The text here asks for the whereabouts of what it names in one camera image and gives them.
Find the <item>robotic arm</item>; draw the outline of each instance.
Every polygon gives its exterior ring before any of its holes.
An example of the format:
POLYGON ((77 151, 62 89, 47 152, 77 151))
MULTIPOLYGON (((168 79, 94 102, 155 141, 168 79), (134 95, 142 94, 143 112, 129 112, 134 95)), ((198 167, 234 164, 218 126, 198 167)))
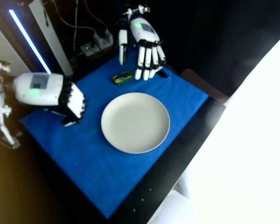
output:
MULTIPOLYGON (((5 105, 4 89, 8 85, 4 83, 4 76, 10 72, 9 64, 0 62, 0 130, 7 141, 14 147, 18 147, 4 124, 4 116, 8 117, 12 108, 5 105)), ((84 94, 68 78, 59 74, 24 73, 13 80, 12 88, 15 98, 22 104, 32 105, 43 109, 50 109, 65 116, 62 125, 70 126, 79 123, 83 118, 86 107, 84 94)))
POLYGON ((138 46, 138 59, 136 64, 135 79, 143 76, 144 80, 153 78, 162 65, 166 63, 165 54, 161 47, 161 41, 149 22, 140 15, 149 12, 148 7, 139 5, 138 9, 130 8, 127 14, 127 24, 119 31, 119 62, 123 65, 127 59, 127 46, 130 36, 138 46))

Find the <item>electrical outlet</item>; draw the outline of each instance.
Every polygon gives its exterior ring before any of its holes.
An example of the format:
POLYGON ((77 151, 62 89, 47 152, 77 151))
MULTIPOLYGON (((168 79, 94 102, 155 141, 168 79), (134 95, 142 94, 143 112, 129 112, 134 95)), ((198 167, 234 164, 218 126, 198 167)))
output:
POLYGON ((95 42, 94 47, 91 47, 91 43, 84 44, 80 47, 80 49, 86 56, 91 56, 113 45, 113 36, 108 30, 105 31, 104 38, 98 35, 94 35, 93 39, 95 42))

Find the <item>toy car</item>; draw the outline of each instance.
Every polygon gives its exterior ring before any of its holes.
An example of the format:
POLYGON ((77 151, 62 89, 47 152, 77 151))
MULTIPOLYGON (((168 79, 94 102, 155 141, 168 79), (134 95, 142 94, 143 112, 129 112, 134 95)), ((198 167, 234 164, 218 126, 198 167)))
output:
POLYGON ((118 75, 112 77, 112 81, 118 85, 130 80, 133 78, 133 75, 130 71, 124 71, 118 75))

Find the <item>round plate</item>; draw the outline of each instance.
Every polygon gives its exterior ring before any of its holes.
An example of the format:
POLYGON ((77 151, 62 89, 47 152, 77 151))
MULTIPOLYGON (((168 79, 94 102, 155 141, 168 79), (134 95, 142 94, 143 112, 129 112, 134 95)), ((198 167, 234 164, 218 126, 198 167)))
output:
POLYGON ((123 94, 104 109, 101 127, 105 138, 120 151, 146 153, 167 137, 170 117, 156 98, 140 92, 123 94))

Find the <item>white robotic hand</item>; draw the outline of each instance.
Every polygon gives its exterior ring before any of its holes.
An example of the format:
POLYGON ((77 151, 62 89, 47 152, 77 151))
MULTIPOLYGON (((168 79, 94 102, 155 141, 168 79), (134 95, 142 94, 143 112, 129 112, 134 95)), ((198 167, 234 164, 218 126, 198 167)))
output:
MULTIPOLYGON (((149 8, 138 6, 138 9, 133 11, 139 11, 140 14, 143 14, 143 12, 148 12, 149 8)), ((166 58, 156 31, 143 17, 131 19, 133 11, 129 9, 126 13, 128 14, 129 29, 121 29, 119 31, 119 61, 121 65, 126 62, 128 30, 130 30, 130 37, 138 45, 135 79, 139 80, 143 76, 144 80, 148 80, 153 78, 155 73, 162 68, 162 65, 166 63, 166 58)))

